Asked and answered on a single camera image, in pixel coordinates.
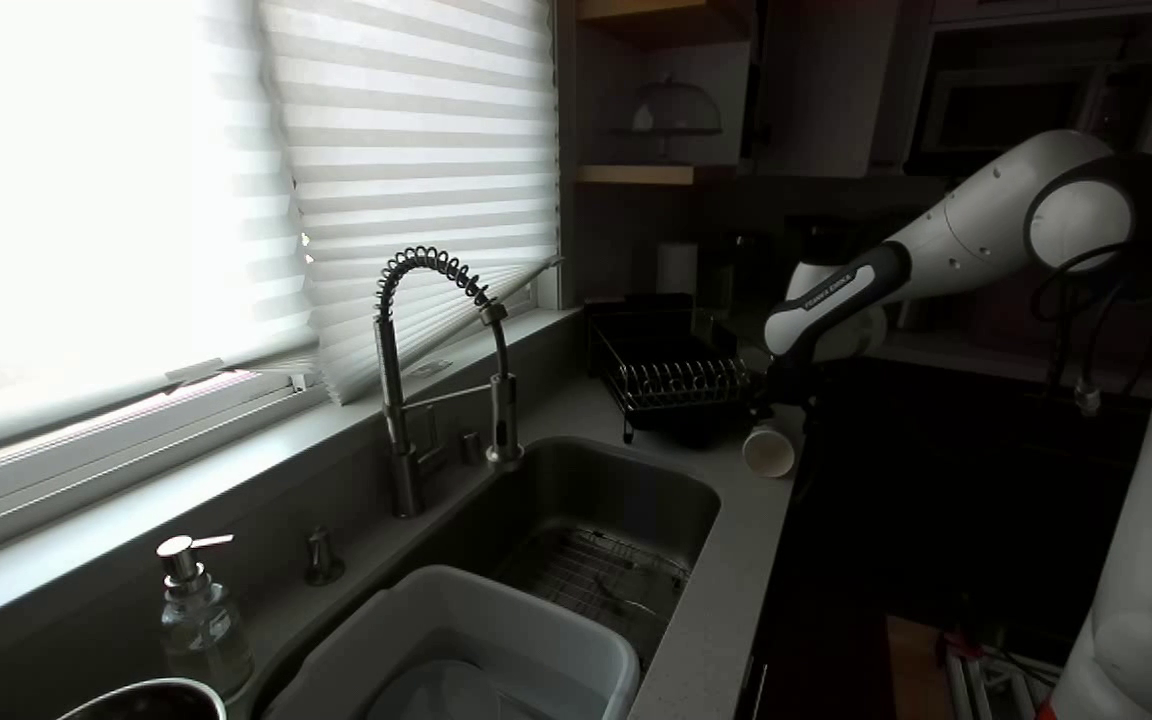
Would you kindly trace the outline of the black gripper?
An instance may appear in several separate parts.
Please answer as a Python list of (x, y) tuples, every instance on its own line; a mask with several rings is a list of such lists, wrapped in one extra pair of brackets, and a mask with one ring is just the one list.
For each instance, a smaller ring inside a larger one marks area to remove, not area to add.
[(817, 359), (786, 350), (768, 363), (768, 401), (806, 409), (817, 401)]

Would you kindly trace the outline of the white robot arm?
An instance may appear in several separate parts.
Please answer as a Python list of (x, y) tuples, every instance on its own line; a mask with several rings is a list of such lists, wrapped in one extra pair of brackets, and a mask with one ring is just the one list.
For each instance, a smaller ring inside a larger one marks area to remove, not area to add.
[[(772, 357), (802, 357), (861, 308), (973, 292), (1027, 263), (1152, 301), (1152, 151), (1115, 151), (1078, 128), (1037, 133), (778, 301), (760, 336)], [(1152, 417), (1047, 714), (1152, 720)]]

